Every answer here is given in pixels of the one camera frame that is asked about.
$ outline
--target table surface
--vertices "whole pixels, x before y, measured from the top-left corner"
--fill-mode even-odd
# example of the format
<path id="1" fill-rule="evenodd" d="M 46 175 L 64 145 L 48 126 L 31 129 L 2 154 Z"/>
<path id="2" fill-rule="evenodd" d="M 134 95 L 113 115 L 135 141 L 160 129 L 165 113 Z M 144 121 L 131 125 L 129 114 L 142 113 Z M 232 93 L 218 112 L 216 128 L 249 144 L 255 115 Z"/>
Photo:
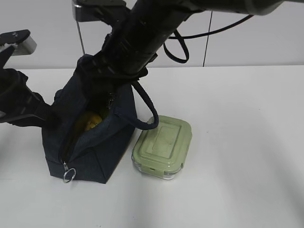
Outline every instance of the table surface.
<path id="1" fill-rule="evenodd" d="M 50 104 L 73 70 L 24 70 Z M 304 227 L 304 66 L 153 68 L 159 114 L 193 139 L 173 180 L 139 173 L 131 152 L 106 185 L 50 177 L 39 128 L 0 126 L 2 228 Z M 151 117 L 135 95 L 141 119 Z"/>

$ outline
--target food container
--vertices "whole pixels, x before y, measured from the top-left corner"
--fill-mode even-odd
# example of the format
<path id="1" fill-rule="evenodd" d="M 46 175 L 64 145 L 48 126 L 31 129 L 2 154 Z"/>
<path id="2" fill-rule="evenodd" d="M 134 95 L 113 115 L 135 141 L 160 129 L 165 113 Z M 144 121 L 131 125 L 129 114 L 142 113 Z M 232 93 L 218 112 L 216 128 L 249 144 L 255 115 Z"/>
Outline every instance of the food container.
<path id="1" fill-rule="evenodd" d="M 184 167 L 192 139 L 189 123 L 160 116 L 154 130 L 143 131 L 132 154 L 135 167 L 143 172 L 171 180 Z"/>

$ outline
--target bag strap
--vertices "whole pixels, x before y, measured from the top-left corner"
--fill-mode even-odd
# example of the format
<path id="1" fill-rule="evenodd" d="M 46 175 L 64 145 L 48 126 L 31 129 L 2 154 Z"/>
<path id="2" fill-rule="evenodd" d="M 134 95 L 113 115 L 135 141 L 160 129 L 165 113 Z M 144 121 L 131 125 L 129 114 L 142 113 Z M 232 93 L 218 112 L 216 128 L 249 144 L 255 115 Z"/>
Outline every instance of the bag strap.
<path id="1" fill-rule="evenodd" d="M 114 114 L 121 117 L 122 119 L 124 119 L 126 122 L 128 122 L 129 124 L 133 125 L 134 127 L 141 129 L 141 130 L 151 130 L 151 129 L 155 129 L 157 128 L 160 119 L 159 116 L 157 114 L 157 111 L 153 105 L 153 102 L 151 101 L 149 95 L 146 93 L 146 91 L 144 90 L 144 88 L 139 84 L 139 82 L 132 82 L 132 86 L 134 87 L 134 89 L 138 92 L 138 94 L 141 96 L 141 98 L 143 99 L 143 101 L 146 103 L 146 105 L 149 107 L 149 109 L 151 110 L 151 112 L 153 113 L 153 117 L 154 117 L 154 122 L 153 123 L 145 123 L 139 119 L 137 119 L 133 114 L 131 114 L 130 112 L 120 108 L 120 107 L 116 107 Z"/>

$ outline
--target robotic arm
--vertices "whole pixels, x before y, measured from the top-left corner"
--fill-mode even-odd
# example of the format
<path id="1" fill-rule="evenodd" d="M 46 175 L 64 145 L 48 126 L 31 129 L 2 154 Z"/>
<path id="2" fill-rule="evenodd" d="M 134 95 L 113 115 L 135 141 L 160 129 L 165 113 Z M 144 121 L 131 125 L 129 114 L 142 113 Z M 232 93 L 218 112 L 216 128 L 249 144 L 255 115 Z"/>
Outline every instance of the robotic arm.
<path id="1" fill-rule="evenodd" d="M 106 87 L 108 92 L 125 82 L 148 74 L 146 65 L 178 26 L 194 13 L 206 10 L 265 15 L 283 0 L 138 0 L 132 10 L 123 0 L 72 0 L 78 22 L 101 20 L 112 26 L 102 50 L 76 71 L 86 96 Z M 0 35 L 0 123 L 18 126 L 54 126 L 49 105 L 26 87 L 27 77 L 13 69 L 3 69 L 15 53 L 31 54 L 35 49 L 29 32 Z"/>

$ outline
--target zipper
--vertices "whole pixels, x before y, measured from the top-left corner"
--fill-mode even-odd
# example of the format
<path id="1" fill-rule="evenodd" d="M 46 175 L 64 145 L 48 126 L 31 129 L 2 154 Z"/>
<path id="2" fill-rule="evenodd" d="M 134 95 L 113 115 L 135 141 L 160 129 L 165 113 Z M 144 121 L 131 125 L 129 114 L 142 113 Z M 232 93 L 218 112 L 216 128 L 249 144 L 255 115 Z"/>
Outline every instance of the zipper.
<path id="1" fill-rule="evenodd" d="M 106 105 L 106 108 L 108 110 L 111 109 L 112 104 L 113 104 L 115 99 L 116 99 L 116 93 L 108 93 L 107 105 Z M 71 129 L 69 130 L 69 132 L 67 134 L 67 143 L 63 146 L 63 148 L 60 149 L 60 151 L 58 153 L 58 161 L 59 161 L 59 163 L 61 163 L 63 165 L 63 167 L 65 169 L 65 174 L 63 176 L 63 182 L 64 183 L 71 182 L 76 176 L 76 169 L 75 168 L 69 169 L 67 163 L 68 163 L 68 161 L 69 161 L 69 159 L 72 155 L 72 152 L 75 149 L 75 146 L 77 144 L 78 139 L 84 133 L 84 132 L 73 133 L 75 131 L 75 124 L 76 124 L 77 120 L 79 119 L 79 117 L 81 117 L 84 110 L 80 112 L 80 114 L 76 118 L 76 121 L 72 124 Z M 70 180 L 67 180 L 66 177 L 70 172 L 73 172 L 74 174 L 73 174 L 73 176 Z"/>
<path id="2" fill-rule="evenodd" d="M 63 179 L 62 180 L 63 180 L 63 182 L 65 184 L 67 184 L 67 183 L 71 182 L 72 180 L 74 180 L 74 178 L 76 176 L 76 169 L 74 169 L 74 168 L 69 169 L 68 166 L 67 166 L 67 164 L 65 162 L 63 163 L 63 166 L 65 168 L 65 174 L 63 175 Z M 71 177 L 71 179 L 68 180 L 67 179 L 67 175 L 69 173 L 73 174 L 73 176 Z"/>

